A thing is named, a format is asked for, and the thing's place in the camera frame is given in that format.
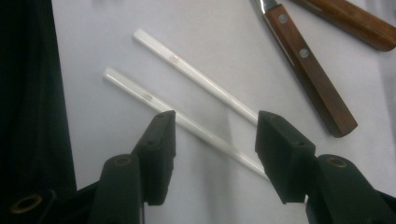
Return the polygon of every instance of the white rod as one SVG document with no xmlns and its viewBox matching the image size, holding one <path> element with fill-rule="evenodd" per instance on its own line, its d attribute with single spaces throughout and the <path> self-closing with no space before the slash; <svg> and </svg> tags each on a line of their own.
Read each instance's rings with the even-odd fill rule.
<svg viewBox="0 0 396 224">
<path fill-rule="evenodd" d="M 190 64 L 186 63 L 186 61 L 161 44 L 158 40 L 154 39 L 141 29 L 138 29 L 134 33 L 134 38 L 137 39 L 142 45 L 149 48 L 152 52 L 160 56 L 160 58 L 172 64 L 183 75 L 190 78 L 192 81 L 210 92 L 215 97 L 219 98 L 224 104 L 235 110 L 242 117 L 246 118 L 254 125 L 257 125 L 258 113 L 248 108 L 226 90 L 224 90 L 221 86 L 210 80 Z"/>
<path fill-rule="evenodd" d="M 175 110 L 170 105 L 166 104 L 156 96 L 152 95 L 151 93 L 134 83 L 131 79 L 125 77 L 114 69 L 107 68 L 104 73 L 104 77 L 105 79 L 114 83 L 116 86 L 120 87 L 121 89 L 134 96 L 135 98 L 151 106 L 158 112 Z M 209 130 L 205 129 L 204 127 L 194 122 L 192 119 L 189 119 L 187 116 L 179 113 L 178 111 L 176 111 L 176 123 L 188 130 L 189 132 L 195 134 L 212 147 L 222 151 L 236 161 L 239 161 L 251 171 L 268 179 L 260 164 L 256 163 L 243 152 L 239 151 L 236 147 L 230 145 L 218 136 L 215 136 Z"/>
</svg>

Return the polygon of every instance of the wooden knife handle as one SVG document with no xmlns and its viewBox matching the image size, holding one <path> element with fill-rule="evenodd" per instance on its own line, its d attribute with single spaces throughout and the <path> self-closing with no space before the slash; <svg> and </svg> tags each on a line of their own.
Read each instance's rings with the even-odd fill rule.
<svg viewBox="0 0 396 224">
<path fill-rule="evenodd" d="M 264 20 L 276 36 L 329 132 L 334 137 L 342 137 L 352 132 L 358 123 L 306 45 L 286 9 L 282 5 L 271 8 L 265 12 Z"/>
<path fill-rule="evenodd" d="M 293 0 L 375 49 L 396 47 L 396 28 L 346 0 Z"/>
</svg>

